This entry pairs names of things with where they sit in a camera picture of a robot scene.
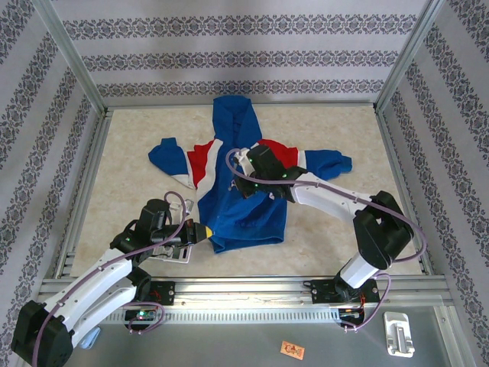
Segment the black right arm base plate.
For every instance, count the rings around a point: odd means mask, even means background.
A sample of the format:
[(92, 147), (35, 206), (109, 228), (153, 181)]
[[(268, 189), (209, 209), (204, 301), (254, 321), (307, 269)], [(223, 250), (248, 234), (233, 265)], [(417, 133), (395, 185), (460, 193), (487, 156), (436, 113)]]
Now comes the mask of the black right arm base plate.
[(380, 294), (377, 282), (368, 279), (360, 288), (349, 288), (346, 291), (337, 291), (334, 279), (319, 279), (304, 281), (310, 289), (313, 304), (328, 304), (338, 307), (347, 305), (362, 305), (363, 303), (378, 303)]

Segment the aluminium frame post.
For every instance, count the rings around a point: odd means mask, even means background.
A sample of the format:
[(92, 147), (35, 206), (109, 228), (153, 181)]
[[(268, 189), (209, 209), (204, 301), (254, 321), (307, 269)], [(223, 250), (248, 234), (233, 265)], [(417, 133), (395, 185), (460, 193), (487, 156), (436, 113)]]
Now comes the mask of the aluminium frame post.
[(105, 116), (107, 106), (96, 87), (95, 82), (89, 74), (86, 65), (83, 62), (79, 52), (75, 48), (63, 22), (60, 20), (51, 0), (31, 0), (35, 10), (40, 15), (43, 23), (56, 42), (65, 61), (73, 71), (79, 81), (84, 93), (88, 96), (89, 101), (99, 116)]
[(400, 55), (395, 61), (393, 69), (390, 71), (380, 94), (374, 103), (374, 112), (376, 115), (380, 115), (380, 113), (385, 110), (390, 98), (402, 80), (408, 66), (413, 62), (418, 49), (421, 47), (424, 38), (446, 1), (447, 0), (426, 0), (419, 17), (414, 24), (413, 30), (406, 39), (406, 42), (400, 51)]

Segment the circuit board with green light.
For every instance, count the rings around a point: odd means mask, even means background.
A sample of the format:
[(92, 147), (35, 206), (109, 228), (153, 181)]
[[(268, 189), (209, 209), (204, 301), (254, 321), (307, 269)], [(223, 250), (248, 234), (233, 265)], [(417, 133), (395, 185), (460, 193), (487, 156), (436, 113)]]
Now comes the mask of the circuit board with green light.
[(156, 320), (157, 311), (150, 309), (133, 309), (125, 311), (125, 321), (150, 323)]

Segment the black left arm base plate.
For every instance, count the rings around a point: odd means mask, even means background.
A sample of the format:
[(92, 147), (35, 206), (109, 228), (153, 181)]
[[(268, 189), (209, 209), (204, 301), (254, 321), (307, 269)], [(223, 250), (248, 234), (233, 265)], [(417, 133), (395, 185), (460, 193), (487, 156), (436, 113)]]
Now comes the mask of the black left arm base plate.
[(134, 301), (154, 302), (163, 306), (173, 306), (175, 296), (174, 281), (150, 281), (137, 290)]

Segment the orange printed card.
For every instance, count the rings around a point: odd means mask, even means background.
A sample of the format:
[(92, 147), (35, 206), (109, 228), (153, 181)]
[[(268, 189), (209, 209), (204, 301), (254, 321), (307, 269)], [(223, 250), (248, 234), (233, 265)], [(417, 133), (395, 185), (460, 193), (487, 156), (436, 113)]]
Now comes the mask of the orange printed card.
[(280, 353), (291, 358), (303, 360), (305, 355), (305, 348), (284, 340), (280, 346)]

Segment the blue red white zip jacket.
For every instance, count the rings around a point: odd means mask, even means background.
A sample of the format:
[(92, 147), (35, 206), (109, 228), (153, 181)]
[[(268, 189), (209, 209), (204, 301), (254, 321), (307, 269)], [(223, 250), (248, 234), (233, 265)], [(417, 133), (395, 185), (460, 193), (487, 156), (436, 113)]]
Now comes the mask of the blue red white zip jacket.
[(352, 159), (340, 151), (301, 151), (264, 139), (252, 102), (244, 96), (214, 99), (215, 137), (205, 145), (184, 151), (175, 138), (164, 138), (148, 154), (165, 174), (196, 190), (199, 219), (213, 230), (210, 241), (216, 254), (284, 241), (287, 201), (258, 192), (245, 199), (231, 187), (233, 174), (225, 163), (233, 148), (267, 146), (286, 168), (298, 166), (323, 180), (352, 169)]

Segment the white plastic holder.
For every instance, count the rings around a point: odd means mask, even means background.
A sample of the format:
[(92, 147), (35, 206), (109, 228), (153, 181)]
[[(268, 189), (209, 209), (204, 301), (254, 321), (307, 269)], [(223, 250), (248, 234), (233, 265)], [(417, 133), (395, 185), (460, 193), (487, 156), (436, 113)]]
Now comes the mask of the white plastic holder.
[(387, 352), (390, 356), (412, 358), (415, 348), (406, 313), (387, 311), (383, 315)]

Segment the white calculator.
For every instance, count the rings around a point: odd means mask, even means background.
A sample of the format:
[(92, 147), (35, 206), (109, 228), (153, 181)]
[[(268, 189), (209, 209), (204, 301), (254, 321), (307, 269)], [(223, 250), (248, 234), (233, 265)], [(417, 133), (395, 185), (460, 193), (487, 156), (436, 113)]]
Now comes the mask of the white calculator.
[(190, 246), (162, 245), (153, 250), (151, 258), (158, 261), (187, 264), (190, 260), (191, 250)]

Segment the light blue plastic object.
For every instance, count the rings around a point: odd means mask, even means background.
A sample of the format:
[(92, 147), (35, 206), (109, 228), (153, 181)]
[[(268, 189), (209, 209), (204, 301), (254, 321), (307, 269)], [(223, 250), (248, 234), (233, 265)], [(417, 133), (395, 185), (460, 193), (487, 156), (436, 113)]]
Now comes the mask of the light blue plastic object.
[(92, 330), (90, 330), (79, 342), (78, 347), (80, 349), (91, 349), (96, 340), (98, 339), (101, 332), (101, 328), (96, 326)]

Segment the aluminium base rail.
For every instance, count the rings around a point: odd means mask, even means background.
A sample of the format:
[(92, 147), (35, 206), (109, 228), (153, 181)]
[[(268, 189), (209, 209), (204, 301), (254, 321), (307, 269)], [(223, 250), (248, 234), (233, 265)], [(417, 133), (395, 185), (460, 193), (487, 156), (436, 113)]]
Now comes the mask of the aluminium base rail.
[[(231, 278), (155, 278), (174, 281), (174, 308), (293, 308), (313, 304), (304, 281), (330, 277), (231, 277)], [(452, 306), (451, 291), (443, 276), (392, 275), (379, 277), (377, 286), (383, 305), (395, 307)]]

